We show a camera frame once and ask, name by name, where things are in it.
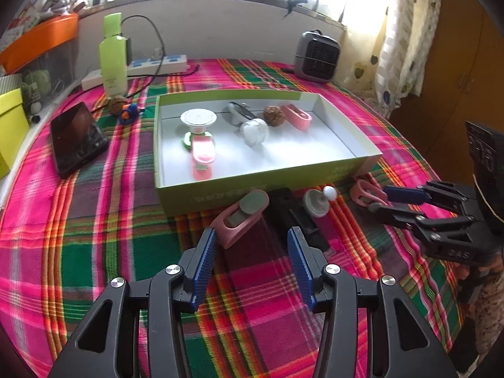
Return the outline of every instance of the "yellow box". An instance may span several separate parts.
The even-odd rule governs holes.
[[[30,127],[22,104],[20,89],[0,95],[0,179],[11,171]]]

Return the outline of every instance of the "round white lid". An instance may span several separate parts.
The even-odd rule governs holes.
[[[320,190],[306,191],[303,196],[303,204],[312,217],[324,217],[329,213],[329,201]]]
[[[240,131],[245,143],[249,146],[261,144],[270,134],[270,129],[266,122],[259,118],[244,122],[240,127]]]
[[[187,126],[206,127],[212,125],[217,120],[217,115],[208,109],[190,109],[184,112],[180,119]]]

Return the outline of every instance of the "green lotion bottle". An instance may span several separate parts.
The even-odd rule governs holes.
[[[104,18],[105,39],[100,43],[100,67],[105,94],[125,95],[128,91],[126,73],[126,39],[121,35],[121,13]]]

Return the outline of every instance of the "plaid tablecloth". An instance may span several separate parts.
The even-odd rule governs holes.
[[[46,377],[91,303],[117,275],[152,277],[194,246],[221,210],[164,217],[154,188],[156,96],[201,89],[291,89],[325,96],[380,148],[384,157],[367,179],[381,186],[416,186],[434,177],[417,151],[389,123],[334,84],[301,81],[281,64],[205,60],[189,77],[160,78],[137,101],[142,117],[123,127],[106,109],[95,116],[110,137],[102,154],[67,180],[54,168],[49,126],[24,159],[0,233],[0,322],[19,353]],[[136,80],[133,92],[145,80]],[[102,88],[82,95],[103,104]],[[426,259],[409,232],[380,225],[349,200],[352,179],[331,212],[317,220],[335,262],[353,275],[390,274],[413,299],[448,350],[462,323],[455,278],[445,262]],[[426,207],[431,217],[444,212]],[[311,377],[324,316],[303,305],[286,252],[261,220],[233,248],[220,251],[196,315],[183,319],[195,378]],[[140,361],[147,375],[145,317]],[[366,373],[366,321],[360,317],[356,376]]]

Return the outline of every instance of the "blue gripper pad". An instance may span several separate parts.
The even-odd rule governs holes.
[[[190,303],[194,312],[205,301],[216,255],[217,234],[214,229],[207,227],[184,274],[184,290],[191,294]]]
[[[299,227],[288,231],[287,250],[303,302],[313,311],[317,304],[315,293],[322,286],[322,273]]]
[[[430,201],[430,197],[422,189],[399,186],[385,186],[383,191],[389,197],[389,202],[424,204],[429,203]]]

